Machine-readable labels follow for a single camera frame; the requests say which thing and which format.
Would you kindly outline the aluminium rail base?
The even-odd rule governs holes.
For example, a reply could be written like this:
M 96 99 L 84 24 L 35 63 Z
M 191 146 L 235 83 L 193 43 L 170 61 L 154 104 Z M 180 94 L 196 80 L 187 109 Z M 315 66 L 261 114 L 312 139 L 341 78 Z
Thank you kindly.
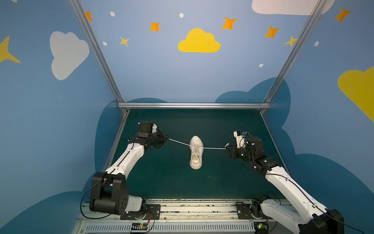
M 149 199 L 160 204 L 159 220 L 121 220 L 118 215 L 106 217 L 83 205 L 73 228 L 74 234 L 130 234 L 132 223 L 148 224 L 142 234 L 253 234 L 254 222 L 268 223 L 272 234 L 289 234 L 290 230 L 275 220 L 238 219 L 235 203 L 250 204 L 249 199 Z

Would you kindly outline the small circuit board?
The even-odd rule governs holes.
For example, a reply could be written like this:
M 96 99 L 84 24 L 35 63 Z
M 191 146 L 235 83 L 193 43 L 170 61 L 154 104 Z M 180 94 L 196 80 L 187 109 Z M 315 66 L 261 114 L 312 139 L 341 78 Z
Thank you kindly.
M 130 233 L 146 233 L 148 231 L 148 224 L 146 223 L 132 223 L 130 227 Z
M 255 234 L 268 234 L 269 233 L 269 225 L 268 223 L 263 222 L 254 222 L 254 233 Z

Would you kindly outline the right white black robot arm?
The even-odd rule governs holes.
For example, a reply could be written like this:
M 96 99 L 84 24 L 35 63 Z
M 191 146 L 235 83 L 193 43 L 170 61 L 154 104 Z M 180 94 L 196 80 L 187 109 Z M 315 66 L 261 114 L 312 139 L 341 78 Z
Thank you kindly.
M 244 131 L 235 131 L 236 145 L 227 144 L 225 148 L 232 159 L 243 159 L 274 185 L 291 203 L 295 211 L 276 203 L 267 195 L 256 197 L 251 204 L 237 206 L 238 212 L 248 209 L 254 219 L 272 218 L 294 234 L 343 234 L 342 214 L 329 210 L 309 195 L 273 157 L 263 151 L 263 142 L 257 136 L 249 136 Z

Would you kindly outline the right aluminium frame post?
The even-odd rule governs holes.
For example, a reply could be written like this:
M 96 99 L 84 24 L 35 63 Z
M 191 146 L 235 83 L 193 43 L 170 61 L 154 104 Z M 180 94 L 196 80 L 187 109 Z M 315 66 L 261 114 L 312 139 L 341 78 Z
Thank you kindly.
M 281 83 L 285 79 L 287 73 L 289 72 L 291 66 L 295 62 L 299 52 L 302 50 L 304 44 L 306 43 L 309 35 L 313 31 L 314 27 L 316 26 L 318 20 L 320 19 L 323 9 L 327 4 L 327 0 L 319 0 L 317 1 L 315 7 L 313 8 L 309 18 L 307 19 L 304 27 L 302 28 L 299 39 L 297 40 L 296 44 L 292 47 L 287 59 L 285 60 L 284 65 L 282 66 L 279 74 L 277 75 L 275 81 L 273 82 L 269 92 L 267 93 L 263 104 L 270 108 L 270 103 L 276 94 L 277 90 L 279 89 Z

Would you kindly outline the rear aluminium crossbar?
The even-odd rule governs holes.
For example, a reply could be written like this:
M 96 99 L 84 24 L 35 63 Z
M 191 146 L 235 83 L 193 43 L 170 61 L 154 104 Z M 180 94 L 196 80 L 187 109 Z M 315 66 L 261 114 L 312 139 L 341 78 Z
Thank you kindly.
M 119 108 L 130 109 L 269 109 L 268 103 L 141 103 L 119 102 Z

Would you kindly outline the aluminium frame post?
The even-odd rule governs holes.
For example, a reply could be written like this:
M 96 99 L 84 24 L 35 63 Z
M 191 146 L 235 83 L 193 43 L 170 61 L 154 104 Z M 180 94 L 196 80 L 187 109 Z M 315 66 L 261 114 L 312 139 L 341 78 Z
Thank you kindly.
M 94 35 L 94 32 L 92 30 L 92 27 L 90 26 L 89 20 L 86 17 L 86 14 L 84 12 L 84 8 L 80 1 L 77 0 L 69 0 L 69 3 L 89 41 L 89 44 L 97 58 L 97 61 L 104 73 L 104 76 L 117 100 L 117 103 L 122 103 L 123 98 L 120 93 L 120 90 L 118 88 L 118 85 L 115 81 L 115 78 L 109 68 L 108 63 L 106 62 L 104 55 L 100 49 L 99 43 Z
M 277 75 L 275 81 L 273 82 L 269 92 L 267 93 L 263 104 L 270 108 L 270 103 L 276 94 L 277 90 L 279 89 L 281 83 L 285 79 L 287 73 L 289 72 L 291 66 L 295 62 L 299 52 L 302 50 L 304 44 L 306 43 L 309 35 L 313 31 L 314 27 L 316 26 L 318 20 L 320 19 L 323 9 L 327 4 L 327 0 L 319 0 L 317 1 L 315 7 L 313 8 L 309 18 L 307 19 L 304 27 L 302 28 L 299 39 L 297 40 L 296 44 L 292 47 L 287 59 L 285 60 L 284 65 L 282 66 L 279 74 Z

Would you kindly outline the white shoelace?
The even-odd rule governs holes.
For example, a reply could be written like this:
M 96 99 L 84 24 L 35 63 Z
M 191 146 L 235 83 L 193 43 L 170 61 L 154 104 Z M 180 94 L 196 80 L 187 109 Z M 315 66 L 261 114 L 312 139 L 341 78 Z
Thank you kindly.
M 168 140 L 179 143 L 179 144 L 182 144 L 182 145 L 186 145 L 186 146 L 191 146 L 191 147 L 194 146 L 194 145 L 183 143 L 183 142 L 180 142 L 178 140 L 171 139 L 171 138 L 169 138 Z M 202 148 L 207 149 L 207 150 L 226 150 L 226 148 L 214 148 L 214 147 L 204 147 L 204 146 Z

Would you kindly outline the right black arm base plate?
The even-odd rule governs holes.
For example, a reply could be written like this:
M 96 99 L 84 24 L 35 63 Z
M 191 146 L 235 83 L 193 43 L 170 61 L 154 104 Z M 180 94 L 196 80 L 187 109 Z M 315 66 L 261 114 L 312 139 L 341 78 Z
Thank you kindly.
M 243 202 L 235 203 L 238 219 L 268 219 L 259 204 L 246 204 Z

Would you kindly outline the left aluminium frame post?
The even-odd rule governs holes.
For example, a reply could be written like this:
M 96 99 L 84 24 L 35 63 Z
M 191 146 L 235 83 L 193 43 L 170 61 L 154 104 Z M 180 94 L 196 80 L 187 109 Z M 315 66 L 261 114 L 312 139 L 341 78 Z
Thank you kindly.
M 117 103 L 122 103 L 123 98 L 120 93 L 120 90 L 118 88 L 118 85 L 115 81 L 115 78 L 109 68 L 108 63 L 106 62 L 104 55 L 100 49 L 99 43 L 94 35 L 94 32 L 92 30 L 92 27 L 90 26 L 89 20 L 86 17 L 86 14 L 84 12 L 84 8 L 80 1 L 77 0 L 69 0 L 69 3 L 89 41 L 89 44 L 97 58 L 97 61 L 104 73 L 104 76 L 117 100 Z

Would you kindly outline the right small circuit board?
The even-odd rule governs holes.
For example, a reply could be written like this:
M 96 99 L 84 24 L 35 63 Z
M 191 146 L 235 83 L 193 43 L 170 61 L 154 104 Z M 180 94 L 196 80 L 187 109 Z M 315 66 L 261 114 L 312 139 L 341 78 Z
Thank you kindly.
M 263 222 L 254 222 L 254 233 L 255 234 L 268 234 L 269 233 L 269 225 L 268 223 Z

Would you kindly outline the white sneaker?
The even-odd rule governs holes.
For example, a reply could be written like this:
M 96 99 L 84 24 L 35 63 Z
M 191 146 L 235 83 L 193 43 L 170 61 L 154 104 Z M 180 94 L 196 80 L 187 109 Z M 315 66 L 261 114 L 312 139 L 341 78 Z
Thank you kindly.
M 198 136 L 193 136 L 190 141 L 191 159 L 190 166 L 194 170 L 198 170 L 202 167 L 202 155 L 204 151 L 204 145 L 202 140 Z

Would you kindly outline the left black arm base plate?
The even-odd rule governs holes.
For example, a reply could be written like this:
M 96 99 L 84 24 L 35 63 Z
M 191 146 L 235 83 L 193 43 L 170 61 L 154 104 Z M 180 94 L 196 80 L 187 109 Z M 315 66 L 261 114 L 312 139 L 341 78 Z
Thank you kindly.
M 159 220 L 161 213 L 160 204 L 142 205 L 137 212 L 125 212 L 120 216 L 121 220 Z

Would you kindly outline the left small circuit board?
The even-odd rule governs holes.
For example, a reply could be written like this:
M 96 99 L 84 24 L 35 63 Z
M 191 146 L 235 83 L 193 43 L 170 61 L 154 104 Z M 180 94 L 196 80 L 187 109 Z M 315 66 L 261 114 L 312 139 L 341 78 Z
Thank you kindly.
M 132 223 L 130 227 L 130 233 L 146 233 L 148 231 L 148 224 L 146 223 Z

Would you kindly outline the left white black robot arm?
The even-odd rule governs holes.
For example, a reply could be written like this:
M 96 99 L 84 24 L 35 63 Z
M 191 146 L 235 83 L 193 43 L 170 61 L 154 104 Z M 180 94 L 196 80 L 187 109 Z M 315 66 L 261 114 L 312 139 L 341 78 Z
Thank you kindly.
M 136 136 L 129 140 L 118 160 L 104 172 L 94 174 L 87 191 L 90 193 L 90 211 L 104 213 L 106 217 L 119 215 L 121 220 L 158 219 L 147 207 L 145 198 L 129 194 L 127 179 L 147 150 L 160 148 L 168 136 L 151 121 L 141 121 L 138 125 Z

